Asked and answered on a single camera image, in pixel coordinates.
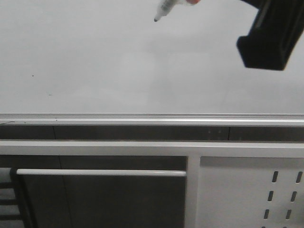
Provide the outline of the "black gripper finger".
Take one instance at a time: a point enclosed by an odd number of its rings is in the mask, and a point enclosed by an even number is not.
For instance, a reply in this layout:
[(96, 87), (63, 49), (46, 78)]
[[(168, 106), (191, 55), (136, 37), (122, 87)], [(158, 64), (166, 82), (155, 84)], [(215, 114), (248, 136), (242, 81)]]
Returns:
[(258, 12), (237, 48), (246, 68), (283, 71), (304, 32), (302, 0), (248, 0)]

